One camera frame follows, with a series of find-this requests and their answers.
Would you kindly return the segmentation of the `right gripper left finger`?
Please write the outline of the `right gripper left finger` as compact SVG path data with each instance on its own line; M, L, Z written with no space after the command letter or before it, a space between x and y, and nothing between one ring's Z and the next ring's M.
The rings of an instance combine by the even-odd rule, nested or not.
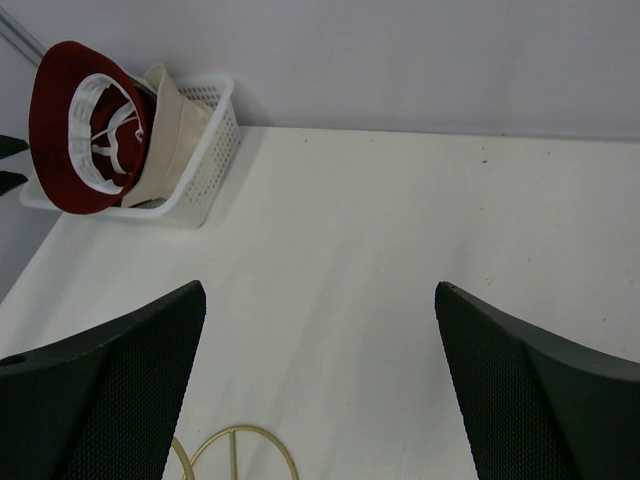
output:
M206 316L198 281L1 361L4 479L160 479Z

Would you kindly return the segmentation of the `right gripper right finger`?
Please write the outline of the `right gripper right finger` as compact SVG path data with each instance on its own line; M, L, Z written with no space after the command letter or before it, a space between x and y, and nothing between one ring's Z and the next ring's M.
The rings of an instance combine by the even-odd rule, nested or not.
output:
M639 365L441 282L435 313L481 479L636 479Z

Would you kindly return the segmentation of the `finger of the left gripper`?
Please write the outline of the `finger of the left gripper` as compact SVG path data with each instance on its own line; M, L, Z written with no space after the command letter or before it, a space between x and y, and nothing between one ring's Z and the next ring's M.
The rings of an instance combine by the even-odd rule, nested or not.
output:
M10 158L28 149L28 143L22 139L0 135L0 158Z
M26 182L26 176L16 172L0 172L0 196L4 196Z

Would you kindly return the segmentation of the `dark red bucket hat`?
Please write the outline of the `dark red bucket hat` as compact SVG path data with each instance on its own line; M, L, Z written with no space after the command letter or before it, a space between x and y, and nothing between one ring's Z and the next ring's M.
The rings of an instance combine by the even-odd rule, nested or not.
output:
M38 67L29 144L48 199L71 214L121 203L149 149L157 95L108 57L75 41L51 47Z

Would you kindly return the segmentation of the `beige bucket hat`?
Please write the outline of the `beige bucket hat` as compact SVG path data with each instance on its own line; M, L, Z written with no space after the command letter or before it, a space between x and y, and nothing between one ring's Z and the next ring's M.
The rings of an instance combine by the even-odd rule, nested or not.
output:
M123 208L171 196L214 113L182 95L162 64L151 67L145 80L156 89L156 113L142 173Z

